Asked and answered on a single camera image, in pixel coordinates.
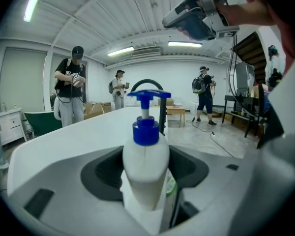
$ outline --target dresser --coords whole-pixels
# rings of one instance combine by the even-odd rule
[[[0,113],[0,136],[2,145],[20,138],[24,138],[27,142],[21,121],[21,108]]]

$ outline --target fluorescent light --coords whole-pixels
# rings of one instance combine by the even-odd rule
[[[199,43],[173,42],[173,41],[169,41],[168,45],[169,46],[189,46],[189,47],[198,47],[198,48],[202,46],[202,44],[199,44]]]
[[[120,54],[120,53],[130,52],[130,51],[133,51],[133,50],[134,50],[133,47],[128,47],[128,48],[125,48],[125,49],[122,49],[122,50],[119,50],[119,51],[115,51],[113,53],[109,53],[107,55],[108,56],[113,56],[113,55],[117,55],[117,54]]]
[[[38,0],[29,0],[25,10],[24,19],[23,19],[25,22],[30,22],[31,16],[33,14],[33,11],[35,9],[37,2]]]

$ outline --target blue pump head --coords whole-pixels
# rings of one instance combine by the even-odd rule
[[[159,124],[153,116],[149,116],[149,101],[154,96],[160,98],[170,98],[171,93],[162,90],[140,90],[131,92],[128,96],[135,96],[141,101],[142,116],[137,117],[137,121],[132,124],[133,140],[142,146],[151,146],[159,140]]]

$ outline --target gray floor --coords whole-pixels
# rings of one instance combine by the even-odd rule
[[[214,132],[212,137],[220,146],[224,147],[224,151],[217,145],[210,137],[210,133],[203,132],[196,127],[192,126],[189,122],[194,117],[193,114],[187,113],[185,116],[186,123],[179,120],[180,116],[168,116],[168,142],[170,145],[183,146],[197,151],[211,153],[221,156],[230,156],[243,158],[249,148],[256,148],[258,139],[250,134],[244,138],[244,132],[233,127],[229,121],[224,121],[222,124],[221,118],[214,118],[213,121],[217,123],[216,126],[208,126],[207,116],[201,116],[201,122],[193,124],[204,130]],[[11,155],[24,140],[20,139],[11,144],[6,145],[3,150],[6,158],[10,161]],[[0,192],[6,196],[7,185],[7,170],[0,171]],[[172,216],[174,204],[176,200],[176,192],[166,198],[164,209],[164,217],[161,225],[161,231],[166,231],[169,228],[170,219]]]

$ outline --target black tube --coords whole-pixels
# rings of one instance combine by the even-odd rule
[[[150,79],[144,79],[139,82],[137,82],[131,89],[131,92],[135,91],[138,86],[145,84],[145,83],[150,83],[155,85],[159,90],[163,90],[162,86],[158,84],[154,80]],[[164,136],[164,128],[165,128],[165,121],[166,121],[166,99],[161,99],[161,106],[159,110],[159,132],[161,132]]]

